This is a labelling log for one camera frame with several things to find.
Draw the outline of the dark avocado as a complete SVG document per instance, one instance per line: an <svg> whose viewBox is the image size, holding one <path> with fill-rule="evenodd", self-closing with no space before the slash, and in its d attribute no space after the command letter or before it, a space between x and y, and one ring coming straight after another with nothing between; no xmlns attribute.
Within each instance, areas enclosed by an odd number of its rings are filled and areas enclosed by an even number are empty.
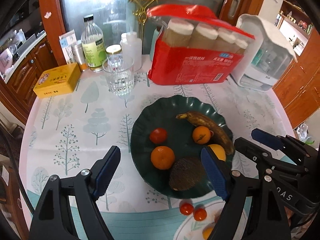
<svg viewBox="0 0 320 240"><path fill-rule="evenodd" d="M178 159L172 166L169 185L175 191L189 190L197 185L213 190L204 166L197 157Z"/></svg>

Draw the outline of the white dish sterilizer box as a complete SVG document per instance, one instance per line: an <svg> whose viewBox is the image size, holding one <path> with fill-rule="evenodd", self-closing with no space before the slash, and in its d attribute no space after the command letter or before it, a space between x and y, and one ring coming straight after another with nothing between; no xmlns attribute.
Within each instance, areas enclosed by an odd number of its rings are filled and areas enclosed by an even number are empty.
<svg viewBox="0 0 320 240"><path fill-rule="evenodd" d="M257 15L243 14L236 27L254 36L244 57L231 72L240 87L261 92L270 90L284 74L296 54L280 30Z"/></svg>

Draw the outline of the clear drinking glass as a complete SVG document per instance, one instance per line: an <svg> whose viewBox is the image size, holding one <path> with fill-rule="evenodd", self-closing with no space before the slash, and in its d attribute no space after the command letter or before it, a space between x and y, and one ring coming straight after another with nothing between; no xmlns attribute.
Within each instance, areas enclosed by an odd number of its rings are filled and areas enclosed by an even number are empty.
<svg viewBox="0 0 320 240"><path fill-rule="evenodd" d="M127 96L134 88L134 61L122 54L108 55L102 65L109 90L117 96Z"/></svg>

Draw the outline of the overripe brown banana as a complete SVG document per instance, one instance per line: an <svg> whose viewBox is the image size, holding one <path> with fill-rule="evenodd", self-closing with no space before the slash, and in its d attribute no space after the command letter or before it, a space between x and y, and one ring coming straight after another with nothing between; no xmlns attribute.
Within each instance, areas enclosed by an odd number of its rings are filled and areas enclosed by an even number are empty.
<svg viewBox="0 0 320 240"><path fill-rule="evenodd" d="M211 118L197 111L188 111L186 113L178 114L176 115L176 119L184 119L194 126L204 126L208 128L213 132L212 137L214 141L224 148L226 155L233 155L235 153L235 148L232 142L233 134L228 127L227 129L224 129Z"/></svg>

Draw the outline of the large yellow orange with sticker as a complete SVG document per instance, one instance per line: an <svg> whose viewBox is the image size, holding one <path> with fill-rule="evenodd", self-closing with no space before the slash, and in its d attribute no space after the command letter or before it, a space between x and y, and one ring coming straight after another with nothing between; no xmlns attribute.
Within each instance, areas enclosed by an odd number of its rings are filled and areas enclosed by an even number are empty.
<svg viewBox="0 0 320 240"><path fill-rule="evenodd" d="M208 147L211 148L219 160L226 161L226 152L221 145L210 144Z"/></svg>

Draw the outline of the glass sliding door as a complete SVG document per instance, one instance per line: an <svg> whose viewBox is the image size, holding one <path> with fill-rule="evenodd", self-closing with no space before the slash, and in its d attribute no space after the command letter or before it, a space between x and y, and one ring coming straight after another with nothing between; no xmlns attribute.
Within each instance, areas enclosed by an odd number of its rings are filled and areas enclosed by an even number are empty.
<svg viewBox="0 0 320 240"><path fill-rule="evenodd" d="M224 0L155 0L160 4L199 4L209 7L216 15ZM138 31L139 22L134 15L138 5L129 0L60 0L64 25L67 31L74 30L77 38L84 31L84 16L93 15L94 22L104 33L105 45L120 42L122 33Z"/></svg>

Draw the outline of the red lychee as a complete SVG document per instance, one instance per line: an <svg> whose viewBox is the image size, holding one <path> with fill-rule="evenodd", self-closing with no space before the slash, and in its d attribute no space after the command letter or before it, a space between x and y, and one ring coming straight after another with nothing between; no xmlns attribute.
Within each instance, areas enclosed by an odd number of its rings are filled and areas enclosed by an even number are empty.
<svg viewBox="0 0 320 240"><path fill-rule="evenodd" d="M214 223L217 223L217 222L218 222L218 220L219 220L219 218L220 218L220 216L221 216L221 213L222 213L222 210L219 210L219 211L217 211L217 212L215 213L215 215L214 215Z"/></svg>

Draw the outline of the white plastic squeeze bottle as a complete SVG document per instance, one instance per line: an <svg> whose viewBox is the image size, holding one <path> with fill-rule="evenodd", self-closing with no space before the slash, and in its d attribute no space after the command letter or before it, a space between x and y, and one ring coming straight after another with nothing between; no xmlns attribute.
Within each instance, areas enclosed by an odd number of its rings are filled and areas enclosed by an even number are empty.
<svg viewBox="0 0 320 240"><path fill-rule="evenodd" d="M137 37L135 31L122 33L120 41L123 60L126 63L133 63L134 71L142 67L142 40Z"/></svg>

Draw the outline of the red tomato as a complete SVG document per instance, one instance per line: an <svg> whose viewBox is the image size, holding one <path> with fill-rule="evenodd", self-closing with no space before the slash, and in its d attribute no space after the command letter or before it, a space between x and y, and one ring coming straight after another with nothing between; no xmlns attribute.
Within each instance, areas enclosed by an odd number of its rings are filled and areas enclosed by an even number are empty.
<svg viewBox="0 0 320 240"><path fill-rule="evenodd" d="M164 143L167 140L167 138L167 131L161 127L154 129L149 135L150 141L156 145Z"/></svg>

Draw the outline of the small yellow kumquat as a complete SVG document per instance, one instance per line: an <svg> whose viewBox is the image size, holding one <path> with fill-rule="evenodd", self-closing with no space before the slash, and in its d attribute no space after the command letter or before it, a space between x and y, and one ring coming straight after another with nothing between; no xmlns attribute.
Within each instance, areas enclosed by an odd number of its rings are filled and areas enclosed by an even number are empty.
<svg viewBox="0 0 320 240"><path fill-rule="evenodd" d="M208 240L210 234L212 233L214 227L207 227L202 232L202 237L204 240Z"/></svg>

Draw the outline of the red paper cup package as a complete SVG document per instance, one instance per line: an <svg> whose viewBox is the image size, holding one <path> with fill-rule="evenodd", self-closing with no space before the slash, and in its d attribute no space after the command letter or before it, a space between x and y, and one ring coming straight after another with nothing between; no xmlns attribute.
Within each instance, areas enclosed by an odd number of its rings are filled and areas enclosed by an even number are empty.
<svg viewBox="0 0 320 240"><path fill-rule="evenodd" d="M255 40L203 5L157 5L146 15L162 25L148 73L158 85L221 83Z"/></svg>

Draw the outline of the small orange tangerine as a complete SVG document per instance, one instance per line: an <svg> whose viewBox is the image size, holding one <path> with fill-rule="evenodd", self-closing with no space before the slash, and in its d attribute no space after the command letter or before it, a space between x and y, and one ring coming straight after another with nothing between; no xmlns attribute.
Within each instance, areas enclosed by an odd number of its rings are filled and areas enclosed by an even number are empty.
<svg viewBox="0 0 320 240"><path fill-rule="evenodd" d="M206 144L208 141L210 141L212 137L212 133L209 130L209 128L205 127L205 126L198 126L193 130L192 133L192 138L193 141L196 144Z"/></svg>

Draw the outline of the orange mandarin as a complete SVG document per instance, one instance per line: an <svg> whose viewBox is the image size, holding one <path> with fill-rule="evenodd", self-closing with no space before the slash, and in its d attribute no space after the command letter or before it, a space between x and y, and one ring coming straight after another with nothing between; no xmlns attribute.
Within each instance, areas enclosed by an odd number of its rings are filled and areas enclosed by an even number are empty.
<svg viewBox="0 0 320 240"><path fill-rule="evenodd" d="M175 162L175 154L168 146L158 146L151 152L150 160L159 170L168 170Z"/></svg>

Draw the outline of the clear bottle green label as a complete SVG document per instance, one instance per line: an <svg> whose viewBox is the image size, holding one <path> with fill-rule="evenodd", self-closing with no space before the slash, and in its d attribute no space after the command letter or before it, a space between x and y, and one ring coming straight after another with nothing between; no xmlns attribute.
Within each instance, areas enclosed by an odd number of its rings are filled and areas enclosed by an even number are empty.
<svg viewBox="0 0 320 240"><path fill-rule="evenodd" d="M103 62L106 60L103 31L95 24L93 14L84 16L84 24L81 43L87 65L93 72L102 71Z"/></svg>

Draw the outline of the wooden kitchen cabinet left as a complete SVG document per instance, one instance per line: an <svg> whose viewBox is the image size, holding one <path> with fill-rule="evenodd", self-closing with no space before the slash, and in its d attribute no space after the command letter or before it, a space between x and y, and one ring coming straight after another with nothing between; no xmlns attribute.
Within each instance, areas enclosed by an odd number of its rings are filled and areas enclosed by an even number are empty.
<svg viewBox="0 0 320 240"><path fill-rule="evenodd" d="M45 70L58 64L47 37L41 38L21 60L9 80L1 80L1 103L25 125L36 99L36 81Z"/></svg>

